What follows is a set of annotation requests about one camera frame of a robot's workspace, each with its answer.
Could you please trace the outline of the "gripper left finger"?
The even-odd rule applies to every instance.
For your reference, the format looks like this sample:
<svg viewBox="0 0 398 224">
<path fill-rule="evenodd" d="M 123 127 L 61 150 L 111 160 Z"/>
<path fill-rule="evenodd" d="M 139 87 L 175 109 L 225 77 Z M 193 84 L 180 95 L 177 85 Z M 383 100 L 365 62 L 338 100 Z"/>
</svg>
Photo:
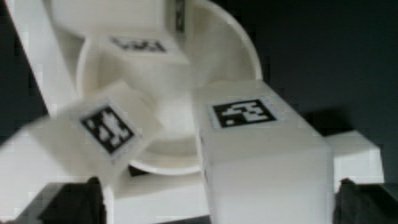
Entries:
<svg viewBox="0 0 398 224">
<path fill-rule="evenodd" d="M 15 224 L 107 224 L 102 182 L 50 183 L 38 193 Z"/>
</svg>

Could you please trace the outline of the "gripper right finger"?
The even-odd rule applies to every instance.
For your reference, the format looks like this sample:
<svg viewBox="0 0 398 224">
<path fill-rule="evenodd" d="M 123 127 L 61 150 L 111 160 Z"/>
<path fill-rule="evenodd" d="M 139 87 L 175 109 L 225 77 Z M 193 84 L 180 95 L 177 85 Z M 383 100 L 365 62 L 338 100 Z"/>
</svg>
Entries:
<svg viewBox="0 0 398 224">
<path fill-rule="evenodd" d="M 398 184 L 342 180 L 333 224 L 398 224 Z"/>
</svg>

